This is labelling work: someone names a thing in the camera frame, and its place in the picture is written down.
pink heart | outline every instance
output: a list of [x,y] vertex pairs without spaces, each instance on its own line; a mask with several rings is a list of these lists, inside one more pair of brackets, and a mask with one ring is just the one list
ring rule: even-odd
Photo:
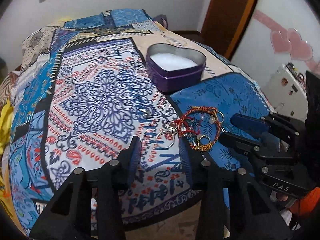
[[296,29],[289,29],[287,38],[291,43],[291,59],[307,61],[310,60],[313,56],[312,47],[301,39],[300,34]]
[[284,40],[280,32],[271,32],[271,43],[275,53],[289,53],[291,51],[290,41]]

brown wooden door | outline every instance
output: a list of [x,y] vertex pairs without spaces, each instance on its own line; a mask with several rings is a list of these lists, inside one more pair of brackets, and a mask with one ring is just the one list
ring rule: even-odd
[[249,23],[257,0],[211,0],[201,30],[204,43],[230,59]]

purple tin box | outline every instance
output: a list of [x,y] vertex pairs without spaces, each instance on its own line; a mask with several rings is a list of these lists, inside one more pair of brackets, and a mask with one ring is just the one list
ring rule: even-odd
[[[150,56],[158,53],[170,53],[184,57],[195,62],[197,66],[167,71],[151,59]],[[195,49],[178,48],[170,44],[158,43],[148,48],[146,68],[149,78],[158,90],[164,93],[170,93],[199,83],[205,62],[206,56]]]

orange fabric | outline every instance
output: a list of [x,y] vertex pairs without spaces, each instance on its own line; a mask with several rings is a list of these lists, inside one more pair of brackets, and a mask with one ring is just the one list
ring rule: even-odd
[[303,199],[297,200],[293,204],[293,206],[290,207],[290,211],[293,214],[297,214],[299,216],[308,215],[313,211],[319,199],[320,199],[320,188],[316,187]]

patchwork bedspread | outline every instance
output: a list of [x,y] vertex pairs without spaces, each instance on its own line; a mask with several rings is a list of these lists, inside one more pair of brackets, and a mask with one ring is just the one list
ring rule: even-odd
[[[203,81],[171,97],[161,94],[144,62],[155,43],[204,53]],[[259,117],[271,110],[257,83],[240,69],[211,48],[166,31],[142,10],[131,19],[117,10],[52,24],[32,34],[22,48],[21,75],[12,92],[9,168],[13,204],[26,234],[76,167],[101,167],[134,135],[142,142],[141,162],[131,188],[119,193],[124,225],[138,228],[159,221],[163,213],[181,212],[201,194],[186,182],[178,143],[164,150],[159,143],[172,138],[156,142],[156,134],[179,111],[199,102],[214,104],[226,116]],[[143,117],[144,110],[151,111],[150,119]],[[232,130],[228,121],[225,126]],[[221,167],[240,166],[218,143],[210,154]],[[92,200],[92,230],[95,209]]]

